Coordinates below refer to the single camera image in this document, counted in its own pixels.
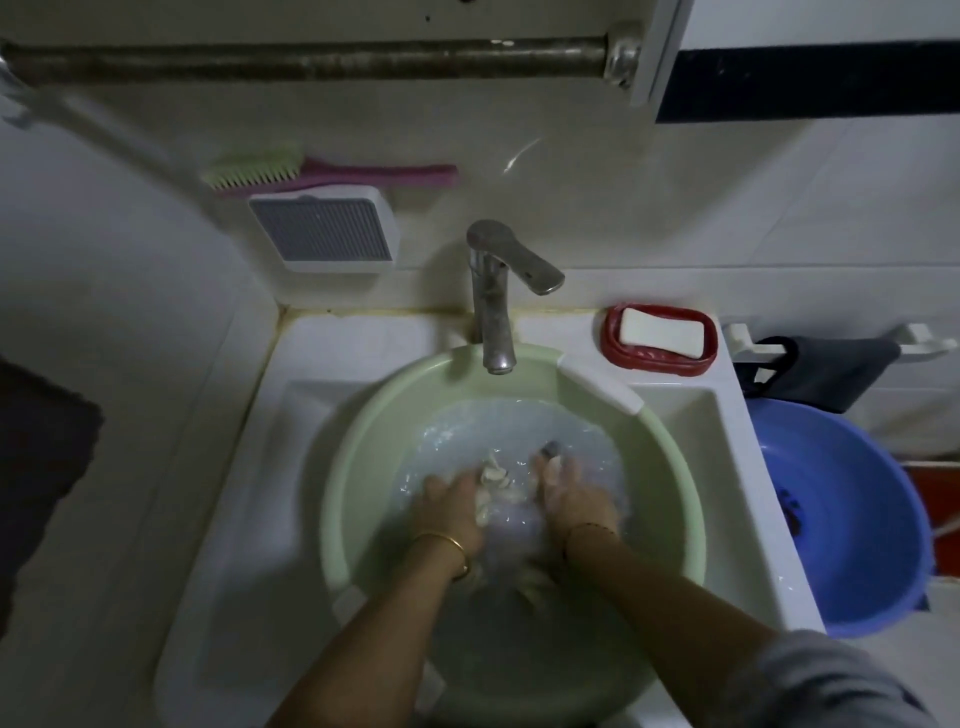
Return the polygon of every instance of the bar of soap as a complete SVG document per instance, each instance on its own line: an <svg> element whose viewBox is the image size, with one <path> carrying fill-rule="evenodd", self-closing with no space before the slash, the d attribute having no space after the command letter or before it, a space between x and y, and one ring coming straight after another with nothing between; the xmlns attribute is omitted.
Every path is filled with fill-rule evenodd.
<svg viewBox="0 0 960 728"><path fill-rule="evenodd" d="M634 347L653 347L699 359L704 355L706 331L703 322L664 319L635 308L623 309L620 319L620 343Z"/></svg>

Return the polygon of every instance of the black stripe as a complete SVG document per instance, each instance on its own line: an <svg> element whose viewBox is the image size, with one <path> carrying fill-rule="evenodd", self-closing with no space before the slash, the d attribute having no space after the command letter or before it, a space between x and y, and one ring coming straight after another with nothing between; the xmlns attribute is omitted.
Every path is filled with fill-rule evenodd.
<svg viewBox="0 0 960 728"><path fill-rule="evenodd" d="M960 112L960 41L681 51L659 123Z"/></svg>

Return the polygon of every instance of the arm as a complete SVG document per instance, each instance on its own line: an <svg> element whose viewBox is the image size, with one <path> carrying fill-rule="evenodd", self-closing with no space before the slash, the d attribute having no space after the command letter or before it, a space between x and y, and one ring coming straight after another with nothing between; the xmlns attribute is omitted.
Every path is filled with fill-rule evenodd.
<svg viewBox="0 0 960 728"><path fill-rule="evenodd" d="M551 474L542 498L555 542L634 627L670 696L694 726L706 723L731 676L778 635L740 610L634 553L619 538L610 496L576 468Z"/></svg>
<svg viewBox="0 0 960 728"><path fill-rule="evenodd" d="M414 542L390 589L369 601L327 646L270 719L271 728L402 726L414 700L430 632L464 556L480 549L476 483L461 475L449 489L427 478L413 506ZM418 534L444 533L457 541Z"/></svg>

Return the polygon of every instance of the red soap dish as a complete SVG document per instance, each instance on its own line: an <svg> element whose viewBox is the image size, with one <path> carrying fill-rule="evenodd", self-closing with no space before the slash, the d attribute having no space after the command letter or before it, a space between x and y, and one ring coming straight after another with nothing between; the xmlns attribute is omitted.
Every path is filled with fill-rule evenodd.
<svg viewBox="0 0 960 728"><path fill-rule="evenodd" d="M651 316L681 321L699 321L704 325L704 355L699 359L667 352L653 347L635 347L620 343L620 320L625 308L633 308ZM619 303L607 309L607 318L600 329L600 351L612 363L623 369L643 369L647 372L680 376L699 376L717 357L717 329L713 320L702 311L653 303Z"/></svg>

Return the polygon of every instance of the brush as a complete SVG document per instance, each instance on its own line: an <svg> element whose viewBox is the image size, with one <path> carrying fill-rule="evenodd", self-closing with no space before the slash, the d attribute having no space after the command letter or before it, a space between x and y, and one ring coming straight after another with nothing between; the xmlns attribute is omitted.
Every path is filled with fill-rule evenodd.
<svg viewBox="0 0 960 728"><path fill-rule="evenodd" d="M460 179L454 164L414 167L356 167L309 158L297 148L228 157L212 164L201 179L226 197L296 192L330 184L371 187L451 187Z"/></svg>

